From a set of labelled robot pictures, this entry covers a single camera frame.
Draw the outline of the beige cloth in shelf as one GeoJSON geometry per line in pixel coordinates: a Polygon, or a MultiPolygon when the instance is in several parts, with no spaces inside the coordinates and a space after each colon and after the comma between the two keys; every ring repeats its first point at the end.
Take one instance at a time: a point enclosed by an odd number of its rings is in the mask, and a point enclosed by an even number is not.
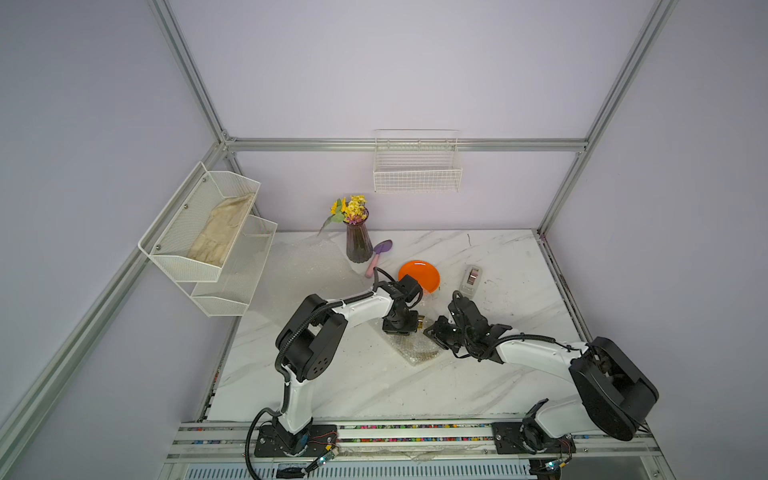
{"type": "Polygon", "coordinates": [[[214,207],[187,257],[222,267],[255,197],[255,194],[247,194],[226,198],[214,207]]]}

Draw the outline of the white mesh two-tier shelf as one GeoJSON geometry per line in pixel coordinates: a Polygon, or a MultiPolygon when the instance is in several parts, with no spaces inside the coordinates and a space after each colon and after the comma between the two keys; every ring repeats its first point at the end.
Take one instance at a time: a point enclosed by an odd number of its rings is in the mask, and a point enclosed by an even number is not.
{"type": "Polygon", "coordinates": [[[199,163],[138,249],[208,317],[249,309],[277,224],[255,214],[261,184],[199,163]]]}

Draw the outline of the aluminium frame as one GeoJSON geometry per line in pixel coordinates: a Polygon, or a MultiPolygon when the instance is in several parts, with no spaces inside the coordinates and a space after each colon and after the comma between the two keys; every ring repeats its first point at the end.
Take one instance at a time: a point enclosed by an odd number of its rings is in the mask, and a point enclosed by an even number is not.
{"type": "MultiPolygon", "coordinates": [[[[381,145],[385,146],[388,152],[397,154],[405,152],[423,154],[440,150],[453,153],[460,151],[571,151],[575,153],[576,157],[548,207],[541,225],[536,229],[537,237],[543,239],[553,226],[555,218],[575,187],[578,178],[613,119],[619,104],[625,98],[642,63],[647,58],[649,50],[659,37],[676,5],[674,1],[658,1],[654,4],[587,137],[584,139],[500,138],[459,139],[448,142],[416,137],[388,138],[380,143],[374,138],[227,138],[219,117],[214,113],[211,101],[202,85],[199,71],[193,63],[191,52],[183,38],[172,7],[167,1],[152,1],[149,4],[152,14],[157,19],[160,30],[193,95],[203,109],[204,119],[210,122],[217,139],[205,154],[203,165],[193,168],[167,206],[163,208],[158,219],[152,223],[149,233],[154,235],[159,227],[169,224],[169,215],[173,213],[175,207],[180,205],[184,193],[192,190],[195,182],[202,178],[204,168],[215,165],[221,159],[227,159],[232,166],[235,166],[237,163],[234,160],[234,154],[237,151],[378,152],[381,145]]],[[[4,422],[1,427],[1,474],[3,476],[9,474],[41,430],[44,422],[69,387],[73,377],[98,345],[101,337],[110,326],[118,307],[123,303],[129,290],[137,282],[139,275],[149,261],[150,258],[143,247],[134,248],[4,422]]]]}

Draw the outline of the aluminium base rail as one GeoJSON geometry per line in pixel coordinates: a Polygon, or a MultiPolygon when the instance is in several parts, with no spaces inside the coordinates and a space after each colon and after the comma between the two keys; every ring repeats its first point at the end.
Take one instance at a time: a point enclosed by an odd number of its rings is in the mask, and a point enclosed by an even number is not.
{"type": "Polygon", "coordinates": [[[489,419],[329,420],[298,456],[245,423],[186,423],[162,479],[671,479],[649,433],[621,442],[599,432],[567,436],[546,453],[515,451],[511,429],[489,419]]]}

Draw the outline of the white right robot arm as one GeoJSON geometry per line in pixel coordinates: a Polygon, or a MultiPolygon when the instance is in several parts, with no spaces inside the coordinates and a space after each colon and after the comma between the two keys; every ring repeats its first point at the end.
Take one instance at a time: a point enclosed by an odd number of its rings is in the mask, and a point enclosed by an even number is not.
{"type": "Polygon", "coordinates": [[[526,452],[540,453],[569,435],[594,430],[630,441],[660,398],[650,379],[606,337],[568,343],[491,324],[458,291],[448,310],[450,316],[439,317],[424,334],[454,357],[527,367],[571,384],[572,394],[540,399],[520,421],[512,443],[526,452]]]}

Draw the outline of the white tape dispenser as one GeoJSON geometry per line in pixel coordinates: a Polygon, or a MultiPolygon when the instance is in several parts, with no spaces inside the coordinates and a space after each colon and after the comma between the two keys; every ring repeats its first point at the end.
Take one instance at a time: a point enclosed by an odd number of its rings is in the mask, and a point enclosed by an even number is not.
{"type": "Polygon", "coordinates": [[[459,286],[459,292],[464,297],[473,298],[475,296],[481,283],[482,273],[482,268],[477,265],[466,267],[459,286]]]}

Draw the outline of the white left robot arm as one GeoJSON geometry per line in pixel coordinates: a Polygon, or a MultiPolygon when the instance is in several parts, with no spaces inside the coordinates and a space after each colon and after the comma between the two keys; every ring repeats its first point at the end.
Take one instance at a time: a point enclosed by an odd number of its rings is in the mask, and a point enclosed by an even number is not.
{"type": "Polygon", "coordinates": [[[422,298],[416,279],[406,275],[397,280],[378,267],[371,288],[360,294],[336,300],[307,296],[275,340],[274,368],[283,379],[281,407],[263,408],[246,440],[259,434],[275,438],[291,455],[303,450],[313,424],[313,382],[331,365],[346,330],[380,320],[389,334],[414,334],[419,323],[415,306],[422,298]]]}

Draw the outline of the yellow artificial flowers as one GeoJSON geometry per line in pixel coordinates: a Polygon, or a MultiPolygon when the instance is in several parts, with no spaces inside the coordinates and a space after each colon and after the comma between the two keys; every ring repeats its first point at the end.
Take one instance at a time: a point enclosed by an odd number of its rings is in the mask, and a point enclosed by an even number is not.
{"type": "Polygon", "coordinates": [[[364,195],[339,198],[330,207],[330,215],[323,222],[318,233],[322,233],[332,223],[361,225],[368,217],[367,199],[364,195]]]}

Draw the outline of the clear bubble wrap sheet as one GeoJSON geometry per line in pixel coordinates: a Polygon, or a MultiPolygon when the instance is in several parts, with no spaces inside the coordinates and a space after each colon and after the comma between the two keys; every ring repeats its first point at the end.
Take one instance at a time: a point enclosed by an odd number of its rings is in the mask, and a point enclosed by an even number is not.
{"type": "Polygon", "coordinates": [[[310,294],[347,298],[369,288],[332,241],[311,238],[271,247],[253,299],[253,309],[282,325],[310,294]]]}
{"type": "Polygon", "coordinates": [[[410,335],[389,335],[382,331],[382,320],[373,323],[373,329],[379,336],[411,366],[418,366],[436,359],[444,350],[428,338],[424,331],[435,323],[434,318],[426,317],[425,327],[410,335]]]}

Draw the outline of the orange dinner plate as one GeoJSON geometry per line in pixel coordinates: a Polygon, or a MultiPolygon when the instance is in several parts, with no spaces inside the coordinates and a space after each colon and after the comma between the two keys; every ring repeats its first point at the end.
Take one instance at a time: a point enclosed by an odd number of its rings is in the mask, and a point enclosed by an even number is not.
{"type": "Polygon", "coordinates": [[[438,269],[429,262],[412,260],[403,264],[398,272],[398,279],[410,276],[416,280],[425,293],[435,293],[441,284],[441,276],[438,269]]]}

